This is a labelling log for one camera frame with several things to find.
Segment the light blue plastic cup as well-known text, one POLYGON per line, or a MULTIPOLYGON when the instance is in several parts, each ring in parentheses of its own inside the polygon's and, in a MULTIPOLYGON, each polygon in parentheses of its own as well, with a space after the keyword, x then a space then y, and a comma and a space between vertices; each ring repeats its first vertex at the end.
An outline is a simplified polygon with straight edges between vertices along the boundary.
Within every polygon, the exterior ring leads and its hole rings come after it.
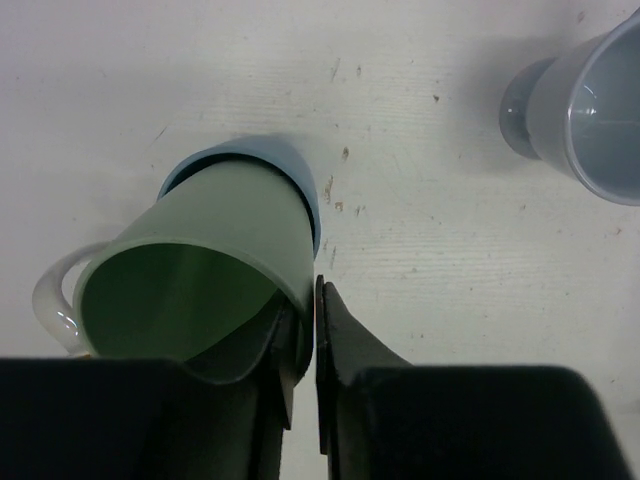
POLYGON ((162 183, 159 201, 189 177, 216 163, 242 159, 267 165, 286 176, 301 197, 311 227, 314 257, 320 249, 321 216, 319 199, 310 166, 285 139, 275 135, 248 135, 228 140, 191 154, 182 160, 162 183))

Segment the grey footed mug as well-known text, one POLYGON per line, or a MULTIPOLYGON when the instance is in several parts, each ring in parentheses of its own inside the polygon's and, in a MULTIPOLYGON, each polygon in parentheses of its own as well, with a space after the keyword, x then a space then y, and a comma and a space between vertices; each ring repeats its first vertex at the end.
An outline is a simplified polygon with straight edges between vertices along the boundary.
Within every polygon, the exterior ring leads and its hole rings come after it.
POLYGON ((529 65, 507 87, 500 131, 612 203, 639 203, 639 15, 563 56, 529 65))

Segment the floral patterned mug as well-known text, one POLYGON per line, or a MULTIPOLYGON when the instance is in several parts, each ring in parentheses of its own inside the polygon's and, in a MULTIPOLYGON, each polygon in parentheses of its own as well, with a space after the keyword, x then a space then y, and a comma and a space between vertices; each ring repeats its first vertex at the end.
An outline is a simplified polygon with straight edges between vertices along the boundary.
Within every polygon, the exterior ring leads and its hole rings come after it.
POLYGON ((87 349, 88 343, 81 338, 73 308, 63 293, 63 280, 73 267, 91 260, 110 244, 97 242, 71 252, 52 265, 34 287, 32 307, 36 319, 71 357, 100 357, 100 354, 87 349))

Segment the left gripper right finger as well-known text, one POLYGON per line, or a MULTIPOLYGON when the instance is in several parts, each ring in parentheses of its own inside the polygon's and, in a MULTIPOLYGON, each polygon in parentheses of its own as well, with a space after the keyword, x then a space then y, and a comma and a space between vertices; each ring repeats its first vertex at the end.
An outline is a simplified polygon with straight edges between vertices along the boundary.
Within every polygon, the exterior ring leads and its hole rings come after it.
POLYGON ((628 479, 595 392, 558 366, 415 366, 315 284, 320 449, 333 479, 628 479))

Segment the green plastic cup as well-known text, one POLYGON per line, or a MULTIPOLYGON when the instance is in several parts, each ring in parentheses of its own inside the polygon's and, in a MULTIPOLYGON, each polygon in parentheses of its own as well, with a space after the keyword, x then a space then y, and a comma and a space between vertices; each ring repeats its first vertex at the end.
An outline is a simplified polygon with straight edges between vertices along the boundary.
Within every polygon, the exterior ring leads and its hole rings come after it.
POLYGON ((311 358, 313 240, 282 173, 233 159, 192 175, 109 242, 82 272, 73 305, 88 351, 187 361, 275 294, 299 321, 296 371, 311 358))

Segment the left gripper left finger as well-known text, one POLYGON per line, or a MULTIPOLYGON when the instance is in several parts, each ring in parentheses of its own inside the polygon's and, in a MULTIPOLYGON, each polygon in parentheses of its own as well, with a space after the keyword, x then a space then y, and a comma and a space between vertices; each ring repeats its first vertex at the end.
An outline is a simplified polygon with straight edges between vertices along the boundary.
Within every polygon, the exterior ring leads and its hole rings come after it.
POLYGON ((295 313, 273 299, 187 364, 5 359, 5 479, 276 479, 295 313))

